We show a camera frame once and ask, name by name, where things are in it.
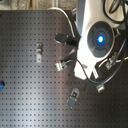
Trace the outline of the black wrist camera gripper body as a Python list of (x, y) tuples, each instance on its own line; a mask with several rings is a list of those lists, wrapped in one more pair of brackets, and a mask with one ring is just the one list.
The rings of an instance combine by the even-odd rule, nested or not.
[(55, 41), (58, 43), (62, 43), (70, 46), (77, 46), (79, 42), (79, 40), (75, 37), (71, 37), (68, 35), (60, 34), (60, 33), (57, 33), (55, 35)]

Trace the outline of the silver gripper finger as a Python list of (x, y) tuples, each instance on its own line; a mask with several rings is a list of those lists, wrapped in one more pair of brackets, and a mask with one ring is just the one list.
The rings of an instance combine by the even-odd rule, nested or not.
[(65, 67), (65, 62), (64, 61), (58, 61), (56, 64), (55, 64), (56, 68), (58, 70), (63, 70), (64, 67)]
[(79, 89), (78, 89), (78, 88), (74, 88), (74, 89), (72, 90), (72, 92), (71, 92), (70, 97), (67, 99), (67, 105), (68, 105), (70, 108), (72, 108), (72, 107), (75, 105), (75, 103), (76, 103), (76, 101), (77, 101), (79, 95), (80, 95)]

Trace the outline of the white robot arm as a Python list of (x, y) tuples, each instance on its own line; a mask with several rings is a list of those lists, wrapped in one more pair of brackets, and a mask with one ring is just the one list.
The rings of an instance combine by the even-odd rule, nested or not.
[(128, 0), (79, 0), (76, 23), (80, 39), (56, 34), (58, 43), (73, 46), (68, 57), (56, 63), (57, 70), (61, 71), (74, 62), (74, 77), (88, 80), (101, 91), (118, 69), (99, 80), (95, 66), (98, 62), (103, 65), (112, 52), (116, 38), (114, 30), (125, 23), (127, 5)]

